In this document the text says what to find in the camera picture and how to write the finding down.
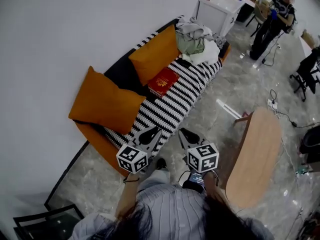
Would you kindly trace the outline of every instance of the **red book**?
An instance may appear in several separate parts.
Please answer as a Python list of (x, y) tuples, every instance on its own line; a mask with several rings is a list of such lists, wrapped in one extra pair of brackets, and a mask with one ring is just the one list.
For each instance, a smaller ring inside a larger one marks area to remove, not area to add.
[(155, 95), (162, 97), (166, 95), (167, 91), (178, 81), (179, 75), (170, 68), (163, 68), (154, 78), (152, 78), (148, 87)]

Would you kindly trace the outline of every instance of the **black pants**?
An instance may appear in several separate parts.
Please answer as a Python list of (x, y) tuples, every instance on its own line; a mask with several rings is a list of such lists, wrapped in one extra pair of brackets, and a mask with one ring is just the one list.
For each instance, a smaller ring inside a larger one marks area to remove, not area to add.
[(253, 60), (259, 59), (259, 57), (268, 48), (271, 41), (281, 32), (279, 29), (272, 28), (271, 23), (272, 19), (268, 17), (256, 33), (252, 50), (250, 52), (250, 57)]

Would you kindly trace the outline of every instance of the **black and white striped blanket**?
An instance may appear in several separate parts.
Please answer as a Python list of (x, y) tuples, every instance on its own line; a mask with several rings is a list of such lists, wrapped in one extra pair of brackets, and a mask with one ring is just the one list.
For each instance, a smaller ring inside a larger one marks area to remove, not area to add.
[[(157, 32), (154, 32), (142, 40), (135, 49), (142, 47), (157, 34)], [(178, 130), (180, 123), (188, 115), (208, 83), (215, 78), (221, 67), (222, 62), (219, 59), (213, 65), (202, 63), (187, 68), (181, 64), (181, 59), (177, 57), (168, 68), (178, 73), (180, 77), (165, 96), (157, 98), (155, 101), (144, 100), (128, 134), (123, 135), (105, 127), (106, 137), (119, 149), (123, 144), (128, 143), (138, 131), (158, 126), (162, 129), (162, 137), (157, 147), (152, 151), (152, 157), (154, 157)]]

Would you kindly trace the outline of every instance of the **bracelet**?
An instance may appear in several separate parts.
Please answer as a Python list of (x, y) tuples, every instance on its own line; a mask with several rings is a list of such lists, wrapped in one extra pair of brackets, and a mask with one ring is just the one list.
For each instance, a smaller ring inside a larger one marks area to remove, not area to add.
[(136, 179), (136, 180), (127, 180), (128, 176), (124, 178), (123, 183), (126, 184), (127, 182), (138, 182), (140, 180), (140, 178)]
[(215, 185), (218, 187), (219, 182), (220, 182), (218, 174), (214, 170), (208, 170), (208, 171), (205, 171), (204, 173), (201, 174), (202, 179), (204, 179), (204, 177), (207, 175), (207, 173), (213, 174), (213, 176), (215, 177)]

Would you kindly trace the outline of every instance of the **orange pillow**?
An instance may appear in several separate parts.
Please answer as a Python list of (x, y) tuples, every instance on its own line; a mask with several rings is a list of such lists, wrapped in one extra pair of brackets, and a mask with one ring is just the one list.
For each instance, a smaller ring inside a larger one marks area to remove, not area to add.
[(132, 61), (140, 82), (144, 86), (178, 55), (175, 27), (170, 25), (132, 53), (129, 59)]
[(119, 89), (109, 78), (95, 72), (90, 66), (69, 118), (127, 134), (145, 98), (131, 90)]

